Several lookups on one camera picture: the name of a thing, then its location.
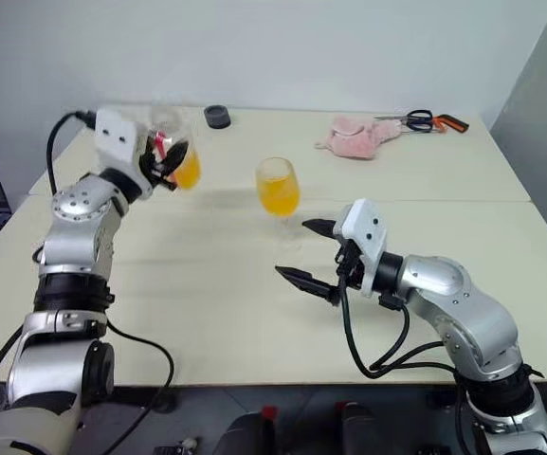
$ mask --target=floor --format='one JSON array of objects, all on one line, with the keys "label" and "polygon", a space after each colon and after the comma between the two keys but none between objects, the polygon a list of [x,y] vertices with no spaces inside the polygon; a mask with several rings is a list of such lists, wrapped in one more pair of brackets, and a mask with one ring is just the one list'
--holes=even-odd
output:
[{"label": "floor", "polygon": [[[541,394],[547,407],[547,383]],[[198,454],[211,454],[221,435],[238,416],[263,406],[279,408],[278,440],[284,454],[338,454],[335,403],[357,401],[379,419],[382,434],[390,441],[386,455],[416,454],[420,446],[449,446],[458,454],[453,426],[454,408],[433,409],[433,396],[451,398],[452,387],[434,386],[277,386],[178,388],[175,409],[152,413],[115,452],[117,455],[150,455],[156,446],[169,446],[188,437],[199,438]],[[132,399],[132,389],[121,399]],[[98,454],[136,417],[138,408],[104,404],[90,409],[69,452]],[[470,441],[470,416],[464,412],[465,435]]]}]

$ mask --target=pink cloth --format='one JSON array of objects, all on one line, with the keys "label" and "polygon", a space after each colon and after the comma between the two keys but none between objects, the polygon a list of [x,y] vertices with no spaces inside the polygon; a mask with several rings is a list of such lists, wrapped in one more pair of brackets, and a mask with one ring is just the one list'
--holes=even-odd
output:
[{"label": "pink cloth", "polygon": [[372,159],[383,142],[401,134],[401,121],[363,121],[336,117],[325,142],[316,147],[328,149],[334,155],[350,158]]}]

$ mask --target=scissors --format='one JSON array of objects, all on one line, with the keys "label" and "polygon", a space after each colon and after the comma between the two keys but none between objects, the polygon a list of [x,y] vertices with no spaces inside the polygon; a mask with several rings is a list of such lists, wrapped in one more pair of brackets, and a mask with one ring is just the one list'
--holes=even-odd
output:
[{"label": "scissors", "polygon": [[429,109],[416,109],[408,112],[405,116],[383,116],[375,117],[377,120],[401,120],[412,131],[417,133],[430,133],[433,129],[440,133],[446,132],[446,126],[464,133],[468,130],[468,123],[458,120],[448,114],[434,117]]}]

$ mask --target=black bottle cap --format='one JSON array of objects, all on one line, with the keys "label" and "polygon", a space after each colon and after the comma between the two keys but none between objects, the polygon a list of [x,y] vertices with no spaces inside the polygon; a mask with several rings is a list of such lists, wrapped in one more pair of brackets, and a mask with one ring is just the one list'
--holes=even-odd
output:
[{"label": "black bottle cap", "polygon": [[228,110],[225,106],[215,104],[204,109],[206,122],[210,128],[222,130],[231,124],[231,117],[228,115]]}]

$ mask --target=white table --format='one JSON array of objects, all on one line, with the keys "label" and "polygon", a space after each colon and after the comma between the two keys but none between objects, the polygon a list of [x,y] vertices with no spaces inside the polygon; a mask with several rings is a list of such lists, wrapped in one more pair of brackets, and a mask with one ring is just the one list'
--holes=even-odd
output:
[{"label": "white table", "polygon": [[[113,106],[140,121],[149,121],[147,106]],[[465,118],[469,130],[408,134],[383,144],[372,161],[340,159],[314,143],[326,137],[335,114],[326,112],[229,109],[232,125],[212,130],[201,109],[186,108],[202,164],[199,185],[184,202],[209,198],[212,203],[255,191],[254,170],[270,156],[294,164],[302,202],[314,199],[353,201],[529,201],[530,197],[504,159],[482,121]],[[372,118],[373,114],[348,114]],[[59,187],[73,184],[95,163],[90,131],[82,131],[55,162]],[[44,175],[30,194],[49,194]],[[152,201],[168,200],[160,188]]]},{"label": "white table", "polygon": [[[352,363],[339,311],[273,270],[292,264],[331,281],[337,245],[301,228],[294,241],[300,248],[280,248],[276,221],[250,194],[243,204],[218,207],[175,203],[180,193],[169,202],[136,202],[116,238],[111,320],[168,347],[177,362],[176,384],[369,382]],[[308,206],[298,218],[331,216],[342,204]],[[48,207],[46,196],[29,197],[0,233],[0,346],[32,308],[37,268],[30,254],[49,227]],[[547,226],[535,207],[451,201],[379,207],[389,250],[464,264],[512,313],[526,361],[547,376]],[[374,359],[395,340],[401,317],[355,292],[350,298],[358,347],[366,361]],[[435,339],[425,322],[412,318],[407,349]],[[118,384],[154,385],[165,377],[159,353],[112,334],[106,340],[116,348]],[[442,350],[423,358],[448,361]],[[378,382],[451,380],[445,372],[414,370]]]}]

